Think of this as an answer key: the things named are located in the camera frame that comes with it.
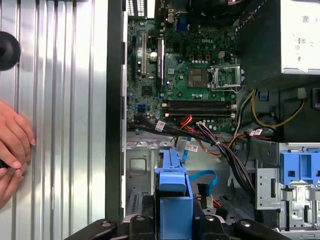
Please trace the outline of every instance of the finger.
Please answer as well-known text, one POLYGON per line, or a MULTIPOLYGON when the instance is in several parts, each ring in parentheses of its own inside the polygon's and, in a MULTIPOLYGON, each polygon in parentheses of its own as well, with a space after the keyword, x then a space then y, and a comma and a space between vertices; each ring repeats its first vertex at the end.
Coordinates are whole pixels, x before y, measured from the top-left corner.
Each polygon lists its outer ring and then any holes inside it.
POLYGON ((26 163, 27 159, 24 146, 19 138, 17 138, 7 126, 2 127, 0 131, 0 140, 22 164, 26 163))
POLYGON ((6 174, 0 180, 0 200, 3 199, 5 192, 7 190, 7 187, 9 185, 13 175, 15 174, 15 172, 16 172, 16 169, 10 167, 8 169, 8 171, 6 172, 6 174))
POLYGON ((0 181, 1 179, 3 178, 3 176, 8 172, 8 169, 3 167, 3 168, 0 168, 0 181))
POLYGON ((25 120, 22 116, 17 115, 14 117, 16 123, 22 128, 25 134, 28 137, 29 143, 33 146, 36 145, 36 136, 34 131, 32 130, 31 125, 25 120))
POLYGON ((0 141, 0 159, 14 169, 21 168, 22 164, 12 155, 8 148, 0 141))
POLYGON ((29 159, 31 156, 31 148, 28 136, 25 133, 25 131, 23 131, 22 128, 15 121, 8 122, 6 126, 21 141, 24 148, 25 157, 29 159))
POLYGON ((15 174, 11 178, 11 181, 10 181, 8 187, 6 188, 6 191, 5 191, 3 198, 2 198, 2 204, 6 204, 11 199, 13 194, 17 191, 21 181, 24 179, 23 176, 17 175, 18 171, 19 170, 17 170, 15 172, 15 174))

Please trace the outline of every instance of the ram slot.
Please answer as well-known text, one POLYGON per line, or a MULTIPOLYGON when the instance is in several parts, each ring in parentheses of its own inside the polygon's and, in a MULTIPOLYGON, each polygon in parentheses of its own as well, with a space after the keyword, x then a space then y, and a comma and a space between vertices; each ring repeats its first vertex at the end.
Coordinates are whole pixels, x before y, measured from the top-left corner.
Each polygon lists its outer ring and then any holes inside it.
POLYGON ((161 90, 164 85, 165 67, 165 41, 162 38, 158 39, 157 58, 156 89, 161 90))
POLYGON ((132 37, 132 52, 131 52, 131 78, 137 79, 137 37, 132 37))
POLYGON ((165 117, 184 117, 192 115, 193 117, 220 117, 232 118, 232 113, 228 109, 167 109, 165 117))
POLYGON ((148 42, 148 35, 146 33, 142 34, 141 39, 141 47, 142 47, 142 61, 141 61, 141 74, 147 74, 147 42, 148 42))
POLYGON ((162 104, 163 108, 183 108, 183 109, 221 109, 230 108, 230 103, 226 101, 183 101, 167 100, 162 104))

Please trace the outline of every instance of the black plastic frame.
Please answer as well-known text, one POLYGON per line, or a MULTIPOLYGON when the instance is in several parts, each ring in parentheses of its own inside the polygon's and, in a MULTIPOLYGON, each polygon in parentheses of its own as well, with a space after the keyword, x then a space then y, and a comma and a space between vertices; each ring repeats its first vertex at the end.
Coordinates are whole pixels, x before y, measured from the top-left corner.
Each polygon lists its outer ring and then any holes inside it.
POLYGON ((122 154, 122 65, 124 62, 123 16, 125 0, 108 0, 107 89, 106 89, 106 154, 105 218, 119 223, 121 212, 122 154))

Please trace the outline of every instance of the hand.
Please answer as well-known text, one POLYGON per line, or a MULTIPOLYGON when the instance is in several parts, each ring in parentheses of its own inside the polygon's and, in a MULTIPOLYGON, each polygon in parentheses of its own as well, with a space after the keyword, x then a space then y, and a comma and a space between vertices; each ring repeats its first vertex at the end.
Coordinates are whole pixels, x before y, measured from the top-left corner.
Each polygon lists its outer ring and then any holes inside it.
POLYGON ((36 144, 30 124, 11 107, 0 101, 0 159, 14 169, 31 159, 36 144))
POLYGON ((25 164, 21 169, 12 167, 0 169, 0 209, 6 205, 17 191, 19 184, 24 179, 23 173, 26 168, 27 165, 25 164))

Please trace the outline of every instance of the white connector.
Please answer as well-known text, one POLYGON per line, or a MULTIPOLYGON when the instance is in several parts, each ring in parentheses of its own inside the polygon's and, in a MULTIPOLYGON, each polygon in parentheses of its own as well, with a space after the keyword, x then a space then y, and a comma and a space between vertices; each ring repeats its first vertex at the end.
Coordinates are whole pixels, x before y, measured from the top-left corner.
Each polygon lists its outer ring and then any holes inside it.
POLYGON ((299 87, 298 88, 298 99, 306 99, 307 98, 307 92, 305 87, 299 87))

